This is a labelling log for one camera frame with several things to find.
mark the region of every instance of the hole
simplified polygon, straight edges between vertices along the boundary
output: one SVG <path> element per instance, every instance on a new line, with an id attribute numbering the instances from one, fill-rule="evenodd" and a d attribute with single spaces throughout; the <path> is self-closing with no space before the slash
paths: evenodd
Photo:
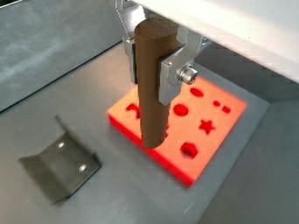
<path id="1" fill-rule="evenodd" d="M 206 134 L 209 135 L 213 130 L 215 130 L 215 127 L 213 126 L 213 121 L 203 121 L 201 120 L 201 130 L 205 130 Z"/>
<path id="2" fill-rule="evenodd" d="M 213 105 L 214 105 L 215 107 L 218 107 L 218 106 L 221 105 L 221 102 L 219 102 L 219 101 L 215 101 L 215 102 L 213 103 Z"/>
<path id="3" fill-rule="evenodd" d="M 199 153 L 199 151 L 198 151 L 197 145 L 194 143 L 185 143 L 182 145 L 182 154 L 187 158 L 195 158 L 198 153 Z"/>
<path id="4" fill-rule="evenodd" d="M 135 119 L 141 119 L 141 109 L 139 107 L 131 103 L 127 107 L 126 107 L 126 111 L 134 110 L 135 111 Z"/>
<path id="5" fill-rule="evenodd" d="M 173 111 L 178 116 L 187 116 L 190 113 L 189 108 L 182 104 L 175 105 Z"/>
<path id="6" fill-rule="evenodd" d="M 64 146 L 64 142 L 59 143 L 59 148 L 62 148 Z"/>
<path id="7" fill-rule="evenodd" d="M 230 111 L 231 111 L 231 109 L 227 107 L 227 106 L 225 106 L 223 108 L 222 108 L 222 111 L 225 112 L 225 113 L 230 113 Z"/>
<path id="8" fill-rule="evenodd" d="M 80 171 L 80 172 L 84 172 L 84 171 L 87 170 L 87 168 L 88 168 L 88 167 L 87 167 L 86 165 L 83 165 L 83 166 L 79 168 L 79 171 Z"/>
<path id="9" fill-rule="evenodd" d="M 203 92 L 197 87 L 191 88 L 191 93 L 198 97 L 203 97 Z"/>
<path id="10" fill-rule="evenodd" d="M 169 133 L 167 133 L 167 130 L 170 129 L 170 123 L 167 124 L 167 126 L 166 126 L 166 133 L 165 133 L 165 138 L 167 138 L 169 137 Z"/>

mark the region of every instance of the metal bracket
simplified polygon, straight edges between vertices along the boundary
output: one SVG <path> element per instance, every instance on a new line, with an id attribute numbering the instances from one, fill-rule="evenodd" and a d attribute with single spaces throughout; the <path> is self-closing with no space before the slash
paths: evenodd
<path id="1" fill-rule="evenodd" d="M 56 120 L 66 133 L 36 156 L 22 157 L 20 162 L 52 203 L 67 199 L 102 166 L 62 119 Z"/>
<path id="2" fill-rule="evenodd" d="M 123 43 L 130 62 L 131 81 L 137 84 L 137 49 L 134 38 L 135 28 L 138 24 L 146 20 L 146 12 L 142 5 L 138 5 L 129 0 L 115 0 L 114 3 L 126 32 Z"/>
<path id="3" fill-rule="evenodd" d="M 210 44 L 210 40 L 182 25 L 178 29 L 178 40 L 183 47 L 163 60 L 161 65 L 159 101 L 163 105 L 171 103 L 182 92 L 182 84 L 193 84 L 198 72 L 193 69 L 195 57 Z"/>

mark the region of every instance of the dark metal bracket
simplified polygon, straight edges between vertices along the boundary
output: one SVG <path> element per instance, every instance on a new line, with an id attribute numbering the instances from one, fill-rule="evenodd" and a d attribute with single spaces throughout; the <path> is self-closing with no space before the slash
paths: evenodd
<path id="1" fill-rule="evenodd" d="M 87 149 L 62 119 L 55 118 L 66 133 L 40 154 L 20 158 L 52 203 L 66 200 L 102 167 L 96 153 Z"/>

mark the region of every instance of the star-shaped hole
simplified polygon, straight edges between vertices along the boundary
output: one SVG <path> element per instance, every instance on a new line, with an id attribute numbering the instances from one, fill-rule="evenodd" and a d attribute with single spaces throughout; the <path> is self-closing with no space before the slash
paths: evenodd
<path id="1" fill-rule="evenodd" d="M 213 130 L 217 128 L 213 126 L 213 120 L 209 120 L 207 122 L 205 120 L 201 120 L 201 130 L 205 130 L 206 134 L 209 135 Z"/>

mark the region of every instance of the circular hole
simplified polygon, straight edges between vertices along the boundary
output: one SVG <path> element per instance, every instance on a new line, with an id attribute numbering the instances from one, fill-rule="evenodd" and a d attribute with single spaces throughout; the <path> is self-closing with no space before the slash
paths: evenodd
<path id="1" fill-rule="evenodd" d="M 213 103 L 213 105 L 214 105 L 215 107 L 218 107 L 218 106 L 221 105 L 221 102 L 219 102 L 219 101 L 215 101 L 215 102 Z"/>
<path id="2" fill-rule="evenodd" d="M 191 93 L 198 97 L 203 97 L 203 92 L 197 87 L 191 88 Z"/>
<path id="3" fill-rule="evenodd" d="M 59 148 L 62 148 L 64 146 L 64 142 L 59 143 Z"/>
<path id="4" fill-rule="evenodd" d="M 199 151 L 198 151 L 197 146 L 195 146 L 194 143 L 185 143 L 182 145 L 182 154 L 187 158 L 195 158 L 198 153 L 199 153 Z"/>
<path id="5" fill-rule="evenodd" d="M 83 164 L 83 165 L 80 166 L 80 168 L 79 168 L 79 171 L 80 171 L 80 172 L 84 172 L 84 171 L 87 170 L 87 168 L 88 168 L 88 167 Z"/>
<path id="6" fill-rule="evenodd" d="M 175 105 L 173 111 L 178 116 L 187 116 L 190 113 L 189 108 L 182 104 Z"/>

